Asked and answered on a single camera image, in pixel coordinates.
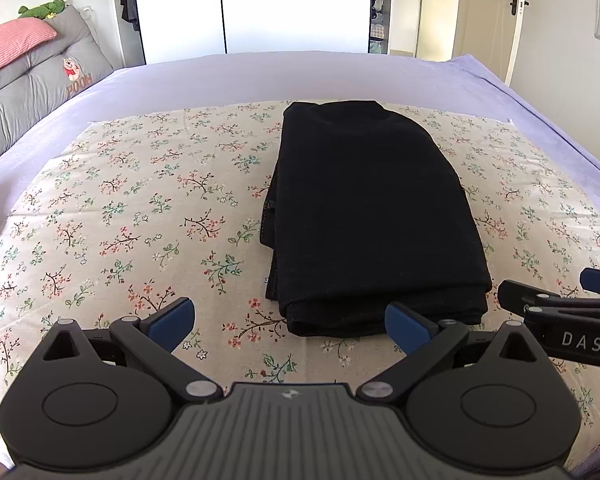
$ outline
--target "white wardrobe door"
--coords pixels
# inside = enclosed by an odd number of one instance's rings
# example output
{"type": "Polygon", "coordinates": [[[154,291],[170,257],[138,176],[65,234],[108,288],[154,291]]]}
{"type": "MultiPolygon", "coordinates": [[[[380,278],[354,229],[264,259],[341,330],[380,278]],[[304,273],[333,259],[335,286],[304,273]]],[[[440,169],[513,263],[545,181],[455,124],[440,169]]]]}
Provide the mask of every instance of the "white wardrobe door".
{"type": "Polygon", "coordinates": [[[224,54],[220,0],[137,0],[147,64],[224,54]]]}
{"type": "Polygon", "coordinates": [[[228,53],[368,52],[371,0],[222,0],[228,53]]]}

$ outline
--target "winnie the pooh embroidery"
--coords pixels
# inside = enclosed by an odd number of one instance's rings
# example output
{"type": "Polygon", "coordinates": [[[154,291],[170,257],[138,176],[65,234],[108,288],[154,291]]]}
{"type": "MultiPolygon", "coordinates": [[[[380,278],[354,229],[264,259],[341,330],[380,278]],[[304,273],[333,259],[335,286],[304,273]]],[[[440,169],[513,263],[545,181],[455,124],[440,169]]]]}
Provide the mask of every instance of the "winnie the pooh embroidery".
{"type": "Polygon", "coordinates": [[[66,88],[67,99],[70,99],[78,92],[87,88],[87,86],[90,86],[93,83],[91,74],[83,74],[80,66],[78,66],[78,63],[71,57],[62,58],[62,68],[71,82],[71,84],[66,88]]]}
{"type": "Polygon", "coordinates": [[[64,72],[66,73],[69,81],[77,81],[80,77],[80,67],[75,62],[74,59],[70,57],[62,58],[62,67],[64,68],[64,72]]]}

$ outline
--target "gray upholstered headboard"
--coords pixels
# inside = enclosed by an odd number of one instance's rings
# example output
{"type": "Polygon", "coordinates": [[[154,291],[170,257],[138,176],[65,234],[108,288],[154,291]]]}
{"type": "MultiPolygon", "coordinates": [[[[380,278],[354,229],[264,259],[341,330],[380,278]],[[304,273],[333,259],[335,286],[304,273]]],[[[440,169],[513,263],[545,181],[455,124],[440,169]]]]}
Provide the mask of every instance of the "gray upholstered headboard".
{"type": "Polygon", "coordinates": [[[0,69],[0,156],[39,120],[113,72],[75,7],[45,21],[58,35],[0,69]]]}

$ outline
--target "folded black cloth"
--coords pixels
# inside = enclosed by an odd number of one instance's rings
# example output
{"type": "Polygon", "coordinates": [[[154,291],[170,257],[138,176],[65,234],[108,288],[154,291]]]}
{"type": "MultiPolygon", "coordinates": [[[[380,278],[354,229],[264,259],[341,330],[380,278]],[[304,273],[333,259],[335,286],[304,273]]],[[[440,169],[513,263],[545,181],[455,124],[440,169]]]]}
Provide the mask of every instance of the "folded black cloth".
{"type": "Polygon", "coordinates": [[[376,102],[293,103],[262,211],[266,297],[289,332],[384,333],[401,301],[480,323],[491,279],[456,172],[429,134],[376,102]]]}

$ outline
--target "pillow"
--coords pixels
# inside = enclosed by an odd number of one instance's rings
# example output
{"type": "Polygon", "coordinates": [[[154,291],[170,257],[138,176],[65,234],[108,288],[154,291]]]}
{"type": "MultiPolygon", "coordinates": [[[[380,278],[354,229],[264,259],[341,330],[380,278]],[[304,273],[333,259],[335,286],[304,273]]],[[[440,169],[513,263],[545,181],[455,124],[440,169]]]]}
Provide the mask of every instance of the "pillow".
{"type": "Polygon", "coordinates": [[[19,18],[1,24],[0,69],[40,43],[55,37],[55,30],[37,18],[19,18]]]}

